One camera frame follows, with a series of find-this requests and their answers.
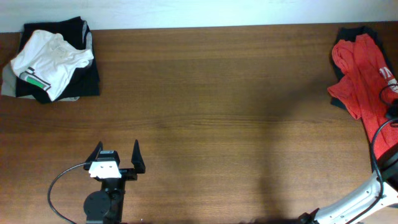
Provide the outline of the red printed t-shirt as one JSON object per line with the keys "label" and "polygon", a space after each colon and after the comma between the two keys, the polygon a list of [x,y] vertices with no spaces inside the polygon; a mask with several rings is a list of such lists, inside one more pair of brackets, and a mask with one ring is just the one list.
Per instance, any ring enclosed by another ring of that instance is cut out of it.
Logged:
{"label": "red printed t-shirt", "polygon": [[397,83],[380,48],[368,34],[355,41],[339,40],[331,56],[343,78],[328,87],[329,94],[339,99],[354,119],[361,119],[368,139],[387,121],[387,105],[397,99]]}

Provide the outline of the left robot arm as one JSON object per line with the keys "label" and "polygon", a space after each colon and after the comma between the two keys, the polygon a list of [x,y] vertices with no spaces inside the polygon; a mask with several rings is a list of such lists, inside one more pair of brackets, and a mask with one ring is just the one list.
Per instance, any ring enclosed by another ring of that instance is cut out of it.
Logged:
{"label": "left robot arm", "polygon": [[87,223],[121,223],[126,182],[136,181],[146,172],[139,141],[134,141],[131,168],[120,168],[117,151],[105,151],[99,142],[83,166],[90,177],[101,183],[101,189],[87,196],[83,204]]}

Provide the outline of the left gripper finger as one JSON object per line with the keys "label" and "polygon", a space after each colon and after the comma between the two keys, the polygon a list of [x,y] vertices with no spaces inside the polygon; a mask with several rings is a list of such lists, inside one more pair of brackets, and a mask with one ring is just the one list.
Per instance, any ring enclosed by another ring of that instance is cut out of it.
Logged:
{"label": "left gripper finger", "polygon": [[89,170],[91,167],[92,162],[94,162],[98,154],[103,150],[103,143],[100,141],[97,146],[95,147],[94,151],[88,156],[88,158],[85,161],[85,165],[83,166],[84,170]]}
{"label": "left gripper finger", "polygon": [[141,155],[139,141],[136,139],[134,141],[131,163],[134,166],[134,170],[137,174],[145,174],[146,173],[146,165],[144,164],[144,160]]}

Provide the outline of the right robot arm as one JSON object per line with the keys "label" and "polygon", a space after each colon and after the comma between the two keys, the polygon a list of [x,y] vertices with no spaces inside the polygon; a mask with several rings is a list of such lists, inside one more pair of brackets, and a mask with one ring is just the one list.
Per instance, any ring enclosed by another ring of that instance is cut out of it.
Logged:
{"label": "right robot arm", "polygon": [[356,190],[336,203],[303,213],[297,223],[357,223],[385,207],[397,207],[397,149],[381,157],[382,183],[375,173]]}

